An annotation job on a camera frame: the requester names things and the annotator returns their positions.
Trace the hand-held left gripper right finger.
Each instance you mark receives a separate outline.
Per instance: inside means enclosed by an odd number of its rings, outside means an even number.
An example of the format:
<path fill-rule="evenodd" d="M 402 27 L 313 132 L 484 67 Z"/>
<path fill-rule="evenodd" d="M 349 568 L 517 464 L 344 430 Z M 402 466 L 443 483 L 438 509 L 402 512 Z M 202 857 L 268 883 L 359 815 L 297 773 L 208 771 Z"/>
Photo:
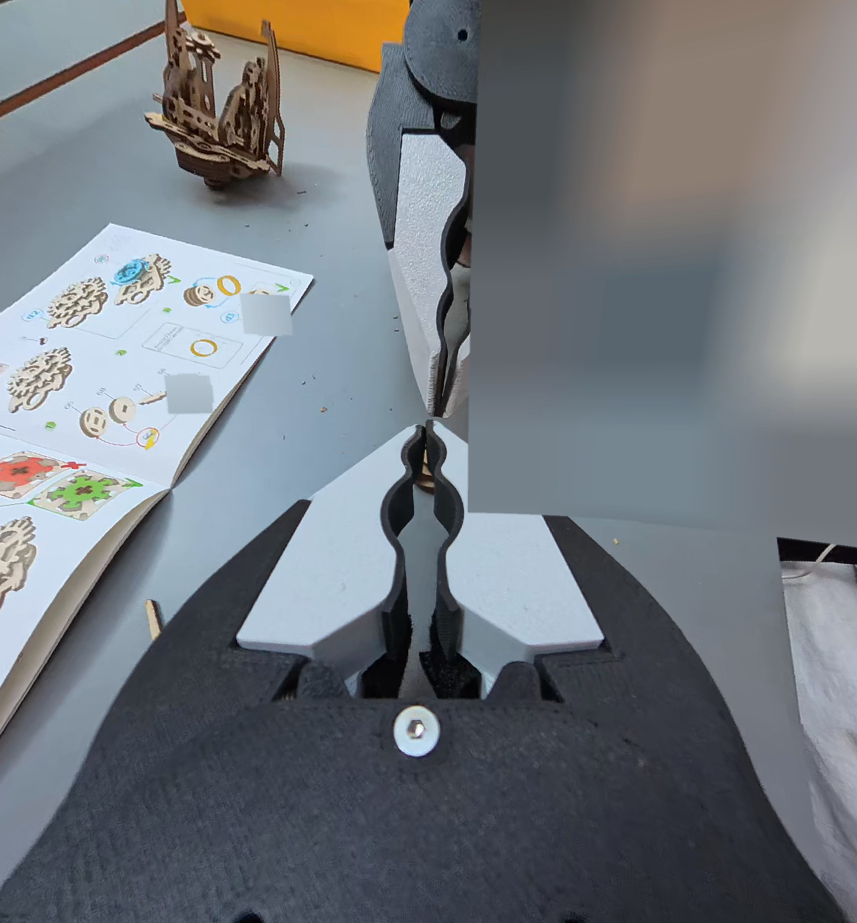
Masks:
<path fill-rule="evenodd" d="M 437 696 L 487 696 L 510 663 L 594 650 L 604 634 L 544 517 L 469 512 L 468 445 L 427 425 L 437 564 L 427 677 Z"/>

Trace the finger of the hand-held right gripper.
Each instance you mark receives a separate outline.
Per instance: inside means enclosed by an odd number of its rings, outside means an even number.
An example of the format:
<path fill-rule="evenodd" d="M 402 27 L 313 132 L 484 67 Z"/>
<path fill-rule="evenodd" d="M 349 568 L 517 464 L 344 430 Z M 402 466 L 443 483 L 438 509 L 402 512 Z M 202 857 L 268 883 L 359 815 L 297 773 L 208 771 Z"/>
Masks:
<path fill-rule="evenodd" d="M 470 340 L 470 270 L 460 249 L 469 181 L 465 162 L 434 134 L 404 134 L 389 264 L 416 384 L 429 415 L 441 418 L 454 351 Z"/>
<path fill-rule="evenodd" d="M 469 356 L 470 340 L 464 339 L 454 351 L 447 369 L 440 413 L 443 419 L 451 417 L 468 397 Z"/>

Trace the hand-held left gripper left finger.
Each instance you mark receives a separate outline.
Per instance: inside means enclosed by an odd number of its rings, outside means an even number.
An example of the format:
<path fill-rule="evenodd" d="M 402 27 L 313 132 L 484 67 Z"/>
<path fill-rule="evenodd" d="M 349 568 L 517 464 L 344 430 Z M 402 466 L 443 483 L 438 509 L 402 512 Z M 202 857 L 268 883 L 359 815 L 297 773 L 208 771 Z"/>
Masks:
<path fill-rule="evenodd" d="M 397 693 L 413 630 L 399 536 L 426 434 L 408 427 L 312 496 L 238 630 L 241 648 L 325 664 L 351 696 Z"/>

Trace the grey desk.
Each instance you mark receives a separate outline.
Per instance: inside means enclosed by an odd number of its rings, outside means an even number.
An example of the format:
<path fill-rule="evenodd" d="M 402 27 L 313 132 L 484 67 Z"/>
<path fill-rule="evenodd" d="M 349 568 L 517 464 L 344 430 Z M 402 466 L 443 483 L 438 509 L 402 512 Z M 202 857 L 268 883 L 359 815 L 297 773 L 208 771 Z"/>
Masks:
<path fill-rule="evenodd" d="M 137 2 L 0 5 L 0 100 L 132 38 L 163 13 Z M 282 52 L 284 177 L 219 198 L 176 167 L 143 112 L 161 38 L 0 116 L 0 310 L 105 225 L 126 225 L 307 271 L 296 334 L 256 366 L 174 491 L 113 559 L 0 738 L 0 824 L 50 818 L 148 644 L 144 600 L 167 616 L 290 503 L 425 418 L 396 314 L 364 153 L 375 75 Z M 260 454 L 273 487 L 224 499 L 213 481 Z M 773 804 L 800 826 L 808 772 L 774 539 L 577 522 L 666 608 L 731 707 Z"/>

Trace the yellow plastic bin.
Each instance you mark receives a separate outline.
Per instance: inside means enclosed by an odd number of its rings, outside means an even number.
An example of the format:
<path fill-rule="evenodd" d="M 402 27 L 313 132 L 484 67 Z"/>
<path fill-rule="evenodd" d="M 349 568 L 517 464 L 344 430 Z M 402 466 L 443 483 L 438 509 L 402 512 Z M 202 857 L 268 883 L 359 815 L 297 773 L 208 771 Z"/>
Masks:
<path fill-rule="evenodd" d="M 384 43 L 401 42 L 408 1 L 183 1 L 190 25 L 260 42 L 268 20 L 278 46 L 379 73 Z"/>

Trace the wooden ship model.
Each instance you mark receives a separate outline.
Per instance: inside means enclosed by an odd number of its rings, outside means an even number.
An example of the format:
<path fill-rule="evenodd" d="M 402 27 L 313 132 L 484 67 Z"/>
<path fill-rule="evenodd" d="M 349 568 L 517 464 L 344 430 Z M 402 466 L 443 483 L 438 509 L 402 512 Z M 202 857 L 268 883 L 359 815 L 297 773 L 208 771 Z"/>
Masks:
<path fill-rule="evenodd" d="M 245 64 L 240 83 L 217 113 L 214 64 L 221 54 L 206 33 L 190 32 L 179 23 L 176 1 L 166 1 L 164 13 L 164 91 L 154 96 L 162 110 L 147 112 L 146 122 L 173 144 L 178 166 L 211 189 L 267 174 L 281 176 L 282 80 L 271 23 L 261 22 L 266 55 Z"/>

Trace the illustrated instruction booklet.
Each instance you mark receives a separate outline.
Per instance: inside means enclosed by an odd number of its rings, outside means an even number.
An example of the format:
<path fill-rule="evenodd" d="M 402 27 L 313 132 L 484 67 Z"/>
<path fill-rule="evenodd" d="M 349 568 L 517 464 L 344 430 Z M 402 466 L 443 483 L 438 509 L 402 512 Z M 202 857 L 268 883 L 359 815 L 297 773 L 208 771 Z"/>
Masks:
<path fill-rule="evenodd" d="M 107 225 L 0 312 L 0 736 L 126 538 L 273 342 L 241 298 L 314 283 Z"/>

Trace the person's white shirt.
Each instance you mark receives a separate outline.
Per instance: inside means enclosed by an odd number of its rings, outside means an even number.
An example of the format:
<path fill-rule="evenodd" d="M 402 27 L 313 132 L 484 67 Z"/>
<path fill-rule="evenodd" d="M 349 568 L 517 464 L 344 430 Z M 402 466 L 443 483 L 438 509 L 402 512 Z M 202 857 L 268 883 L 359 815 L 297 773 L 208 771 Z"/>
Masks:
<path fill-rule="evenodd" d="M 857 565 L 784 562 L 781 571 L 821 877 L 857 921 Z"/>

